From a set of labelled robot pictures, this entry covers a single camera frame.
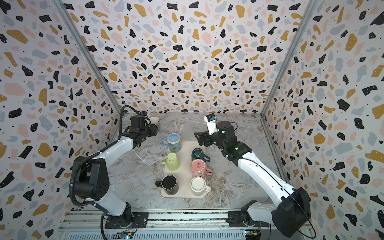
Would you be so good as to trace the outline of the grey mug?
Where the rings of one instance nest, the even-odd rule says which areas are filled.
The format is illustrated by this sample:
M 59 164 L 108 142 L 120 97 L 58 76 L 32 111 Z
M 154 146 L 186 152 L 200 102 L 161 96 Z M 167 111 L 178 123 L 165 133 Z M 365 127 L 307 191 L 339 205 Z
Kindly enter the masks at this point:
M 151 125 L 160 126 L 160 119 L 158 117 L 150 117 Z

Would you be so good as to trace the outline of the dark green mug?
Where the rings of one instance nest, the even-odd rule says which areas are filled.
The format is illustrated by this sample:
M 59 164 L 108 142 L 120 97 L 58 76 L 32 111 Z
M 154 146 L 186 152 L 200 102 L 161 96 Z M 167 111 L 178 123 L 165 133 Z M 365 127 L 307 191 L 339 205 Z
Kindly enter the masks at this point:
M 206 163 L 209 163 L 211 161 L 210 157 L 207 156 L 201 148 L 195 148 L 192 153 L 192 160 L 203 160 Z

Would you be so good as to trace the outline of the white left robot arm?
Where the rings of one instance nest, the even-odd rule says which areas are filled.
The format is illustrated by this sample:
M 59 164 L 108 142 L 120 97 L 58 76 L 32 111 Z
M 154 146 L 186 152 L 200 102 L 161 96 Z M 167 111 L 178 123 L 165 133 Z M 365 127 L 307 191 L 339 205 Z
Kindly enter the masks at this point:
M 131 224 L 134 218 L 131 206 L 110 189 L 108 169 L 122 155 L 140 147 L 148 137 L 156 136 L 158 129 L 156 124 L 142 128 L 130 126 L 128 132 L 122 133 L 119 139 L 102 150 L 90 156 L 77 157 L 69 185 L 71 202 L 77 207 L 92 205 L 124 227 Z

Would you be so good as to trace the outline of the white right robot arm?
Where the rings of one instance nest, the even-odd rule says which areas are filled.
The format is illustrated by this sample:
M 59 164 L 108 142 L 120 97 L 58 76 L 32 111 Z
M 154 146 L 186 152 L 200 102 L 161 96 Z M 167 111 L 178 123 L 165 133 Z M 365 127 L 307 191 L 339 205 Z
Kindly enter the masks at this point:
M 217 146 L 222 155 L 251 176 L 268 194 L 272 204 L 252 202 L 245 216 L 253 222 L 274 225 L 287 238 L 309 222 L 310 197 L 304 188 L 294 188 L 271 171 L 245 143 L 239 141 L 229 121 L 218 122 L 214 115 L 205 117 L 207 131 L 195 133 L 200 146 Z

